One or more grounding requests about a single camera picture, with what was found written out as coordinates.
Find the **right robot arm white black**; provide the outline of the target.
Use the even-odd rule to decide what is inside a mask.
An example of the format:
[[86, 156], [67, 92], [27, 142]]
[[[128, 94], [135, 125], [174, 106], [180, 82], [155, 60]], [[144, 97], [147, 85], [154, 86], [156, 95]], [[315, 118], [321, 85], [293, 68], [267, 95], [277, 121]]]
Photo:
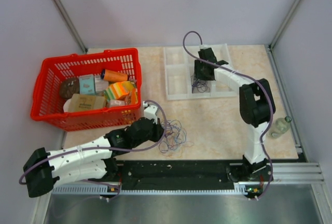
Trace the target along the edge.
[[243, 164], [229, 174], [238, 181], [242, 178], [255, 180], [266, 167], [267, 155], [262, 145], [266, 129], [275, 113], [275, 104], [268, 80], [256, 80], [236, 72], [228, 62], [218, 61], [212, 48], [200, 46], [194, 62], [194, 75], [199, 80], [218, 81], [239, 95], [239, 111], [247, 124], [247, 145]]

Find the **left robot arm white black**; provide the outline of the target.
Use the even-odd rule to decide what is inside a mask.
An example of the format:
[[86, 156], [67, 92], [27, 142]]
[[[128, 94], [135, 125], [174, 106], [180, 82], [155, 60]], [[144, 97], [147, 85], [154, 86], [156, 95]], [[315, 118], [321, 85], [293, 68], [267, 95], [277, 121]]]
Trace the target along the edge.
[[112, 181], [119, 177], [117, 156], [140, 152], [138, 146], [147, 141], [158, 144], [164, 135], [159, 118], [143, 117], [128, 127], [69, 149], [36, 149], [23, 166], [19, 184], [25, 185], [29, 197], [35, 198], [77, 181]]

